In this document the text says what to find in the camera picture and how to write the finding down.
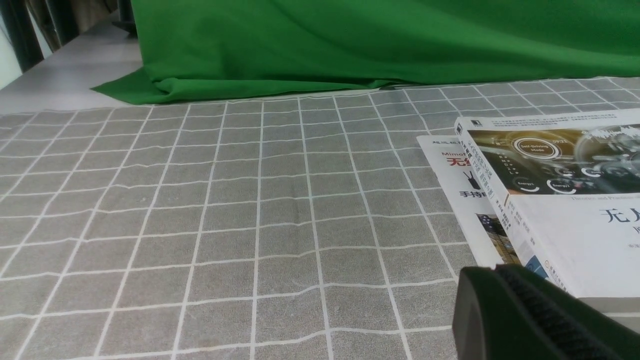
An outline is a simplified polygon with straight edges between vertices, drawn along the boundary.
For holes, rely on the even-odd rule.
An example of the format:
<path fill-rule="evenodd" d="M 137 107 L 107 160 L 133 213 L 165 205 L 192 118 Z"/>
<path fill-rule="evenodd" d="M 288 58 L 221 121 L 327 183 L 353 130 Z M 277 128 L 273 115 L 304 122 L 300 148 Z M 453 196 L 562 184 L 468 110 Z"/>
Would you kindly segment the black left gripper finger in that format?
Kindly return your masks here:
<path fill-rule="evenodd" d="M 637 332 L 516 264 L 461 269 L 460 360 L 637 360 Z"/>

